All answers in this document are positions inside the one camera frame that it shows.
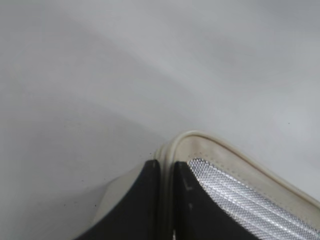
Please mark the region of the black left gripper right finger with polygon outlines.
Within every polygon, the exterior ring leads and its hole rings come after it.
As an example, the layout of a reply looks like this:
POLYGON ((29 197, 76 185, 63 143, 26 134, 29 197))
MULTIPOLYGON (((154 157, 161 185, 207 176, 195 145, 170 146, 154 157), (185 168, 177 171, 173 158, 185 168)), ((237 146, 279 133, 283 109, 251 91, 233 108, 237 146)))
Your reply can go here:
POLYGON ((173 170, 173 219, 177 240, 255 240, 203 190, 186 162, 173 170))

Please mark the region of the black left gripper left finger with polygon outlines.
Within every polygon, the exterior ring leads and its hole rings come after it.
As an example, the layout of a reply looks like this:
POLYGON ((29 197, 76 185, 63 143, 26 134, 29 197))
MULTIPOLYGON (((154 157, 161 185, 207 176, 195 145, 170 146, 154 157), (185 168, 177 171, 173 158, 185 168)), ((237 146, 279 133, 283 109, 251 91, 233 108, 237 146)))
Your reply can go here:
POLYGON ((146 161, 132 186, 78 240, 155 240, 161 168, 146 161))

